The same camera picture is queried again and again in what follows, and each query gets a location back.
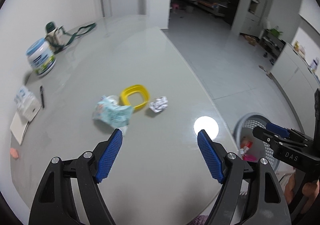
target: human hand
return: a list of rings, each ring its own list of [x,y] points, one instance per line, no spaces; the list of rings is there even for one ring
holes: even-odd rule
[[[295,180],[295,173],[291,175],[289,178],[289,181],[287,185],[285,186],[284,190],[284,197],[287,201],[287,204],[290,204],[292,202],[292,199],[294,197],[293,188],[296,185]],[[317,183],[306,183],[302,188],[302,193],[306,197],[308,197],[308,201],[306,202],[306,205],[302,208],[301,213],[306,213],[310,207],[312,206],[313,202],[317,198],[319,194],[319,181]]]

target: kitchen counter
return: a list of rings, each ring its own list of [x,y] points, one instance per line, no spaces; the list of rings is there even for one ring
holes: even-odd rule
[[[288,43],[271,69],[271,74],[287,99],[301,132],[313,138],[316,122],[314,93],[320,88],[319,78]]]

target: purple rug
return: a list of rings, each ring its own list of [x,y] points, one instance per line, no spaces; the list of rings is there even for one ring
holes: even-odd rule
[[[193,221],[188,223],[188,225],[204,225],[205,221],[207,220],[208,216],[207,215],[199,215]]]

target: floor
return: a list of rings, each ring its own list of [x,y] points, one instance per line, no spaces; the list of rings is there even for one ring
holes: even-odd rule
[[[231,131],[247,113],[258,112],[271,122],[300,130],[276,84],[259,68],[270,70],[264,49],[230,33],[221,18],[200,9],[170,14],[164,33],[193,69]]]

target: white jar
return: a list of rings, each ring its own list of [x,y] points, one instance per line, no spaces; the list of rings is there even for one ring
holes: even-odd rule
[[[54,66],[56,57],[49,48],[49,43],[41,38],[27,50],[29,63],[38,76],[46,75]]]

